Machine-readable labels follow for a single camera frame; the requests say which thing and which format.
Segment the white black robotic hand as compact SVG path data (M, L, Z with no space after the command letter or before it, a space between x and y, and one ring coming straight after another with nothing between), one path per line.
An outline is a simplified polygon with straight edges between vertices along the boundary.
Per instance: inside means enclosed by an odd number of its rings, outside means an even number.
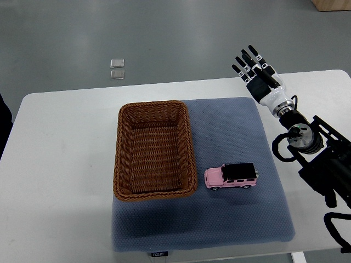
M286 86L279 74L271 65L268 65L252 45L249 45L248 48L259 64L251 58L247 51L242 49L241 57L244 61L238 56L235 57L235 60L248 75L235 64L232 64L231 67L246 83L246 88L252 97L259 104L266 106L272 115L283 115L293 110L294 102L286 95Z

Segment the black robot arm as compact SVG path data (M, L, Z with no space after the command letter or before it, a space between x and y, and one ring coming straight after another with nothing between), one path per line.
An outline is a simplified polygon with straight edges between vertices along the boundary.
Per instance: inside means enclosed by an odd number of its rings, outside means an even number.
M337 196L350 205L350 141L318 116L308 122L297 110L298 97L286 95L279 74L252 45L235 59L232 68L252 97L286 129L272 143L274 156L297 161L300 177L324 196L328 207L336 207Z

